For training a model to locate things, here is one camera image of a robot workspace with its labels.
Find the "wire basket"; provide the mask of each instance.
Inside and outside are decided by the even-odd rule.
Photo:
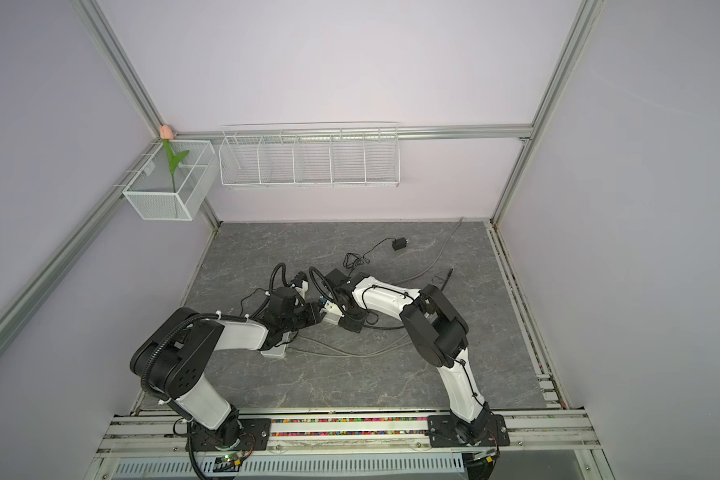
[[[170,143],[174,153],[190,151],[174,170],[173,181],[168,155],[160,146],[123,191],[144,220],[192,220],[219,173],[216,151],[208,140]]]
[[[400,183],[396,128],[260,135],[237,131],[224,137],[219,163],[221,182],[230,188]]]

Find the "label on basket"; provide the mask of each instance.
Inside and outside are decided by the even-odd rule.
[[[154,170],[154,169],[155,169],[155,162],[150,160],[150,162],[144,166],[144,174],[146,174],[146,176],[149,177],[150,174],[152,174],[152,170]]]

